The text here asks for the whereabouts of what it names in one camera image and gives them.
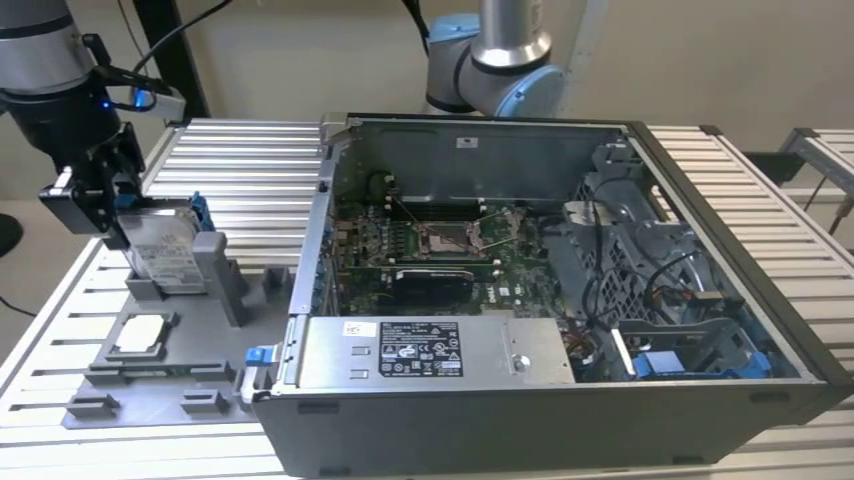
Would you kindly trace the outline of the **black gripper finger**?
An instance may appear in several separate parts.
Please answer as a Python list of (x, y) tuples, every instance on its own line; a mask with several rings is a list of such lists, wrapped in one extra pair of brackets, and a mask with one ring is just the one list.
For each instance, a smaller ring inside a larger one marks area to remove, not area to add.
[(142, 174), (146, 171), (146, 164), (135, 129), (130, 122), (122, 124), (115, 139), (116, 174), (114, 175), (114, 185), (120, 194), (140, 196)]
[(110, 250), (128, 250), (116, 213), (115, 171), (110, 166), (66, 166), (39, 200), (76, 235), (99, 238)]

